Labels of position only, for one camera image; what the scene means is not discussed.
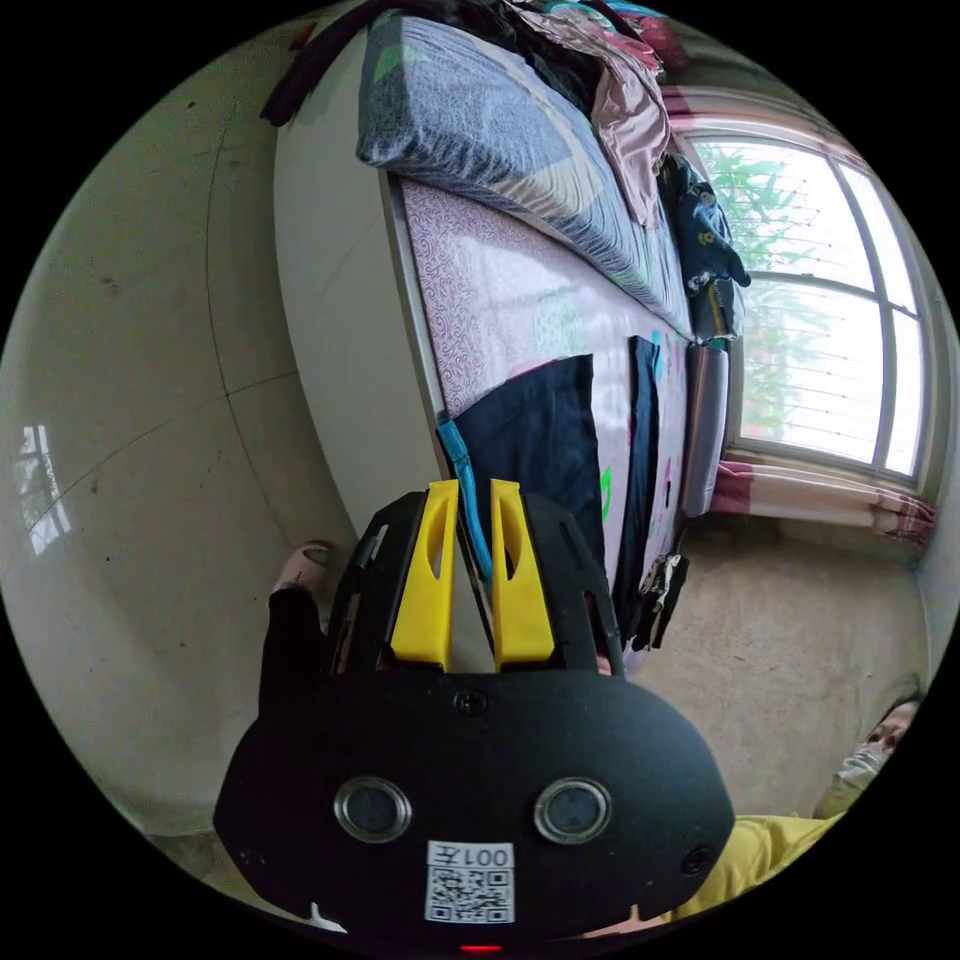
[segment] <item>qr code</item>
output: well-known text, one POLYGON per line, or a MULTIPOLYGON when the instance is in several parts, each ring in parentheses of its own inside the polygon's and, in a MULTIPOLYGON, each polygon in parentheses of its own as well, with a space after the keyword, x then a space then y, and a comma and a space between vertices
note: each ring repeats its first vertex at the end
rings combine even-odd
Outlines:
POLYGON ((427 889, 428 920, 513 922, 513 870, 432 866, 427 889))

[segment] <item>yellow bracket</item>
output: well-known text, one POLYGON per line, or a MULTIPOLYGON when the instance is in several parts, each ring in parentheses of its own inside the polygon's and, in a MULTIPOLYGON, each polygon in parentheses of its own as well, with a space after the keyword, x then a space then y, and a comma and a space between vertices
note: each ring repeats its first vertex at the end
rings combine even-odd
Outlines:
POLYGON ((427 490, 407 582, 390 647, 407 663, 439 663, 450 669, 453 622, 453 558, 460 483, 438 480, 427 490), (439 574, 434 563, 440 557, 439 574))
POLYGON ((553 655, 553 633, 519 484, 490 481, 490 520, 493 657, 497 671, 509 664, 544 663, 553 655), (508 553, 512 576, 507 571, 508 553))

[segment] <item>window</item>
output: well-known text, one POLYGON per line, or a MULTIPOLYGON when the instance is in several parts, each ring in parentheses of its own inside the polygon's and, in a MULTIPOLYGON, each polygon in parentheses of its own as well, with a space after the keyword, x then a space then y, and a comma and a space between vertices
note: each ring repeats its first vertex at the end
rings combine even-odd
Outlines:
POLYGON ((689 139, 753 280, 731 349, 731 446, 916 483, 922 318, 874 181, 775 140, 689 139))

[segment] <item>pillow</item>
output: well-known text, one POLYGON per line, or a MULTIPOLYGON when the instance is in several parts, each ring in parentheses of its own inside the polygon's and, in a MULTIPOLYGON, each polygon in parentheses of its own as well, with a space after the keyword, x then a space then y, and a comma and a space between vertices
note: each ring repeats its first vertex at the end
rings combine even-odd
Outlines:
POLYGON ((680 509, 687 518, 710 509, 727 425, 730 357, 722 344, 687 347, 688 415, 680 509))

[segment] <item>green tree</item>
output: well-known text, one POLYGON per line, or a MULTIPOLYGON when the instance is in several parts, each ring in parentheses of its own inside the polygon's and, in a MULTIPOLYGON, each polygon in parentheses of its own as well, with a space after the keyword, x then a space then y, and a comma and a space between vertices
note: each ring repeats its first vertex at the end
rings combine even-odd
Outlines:
MULTIPOLYGON (((785 175, 786 161, 755 159, 725 143, 697 147, 748 272, 789 270, 811 257, 814 248, 789 235, 802 198, 785 175)), ((741 428, 759 439, 782 441, 789 415, 803 399, 789 368, 816 362, 815 344, 829 323, 793 285, 754 281, 744 299, 741 428)))

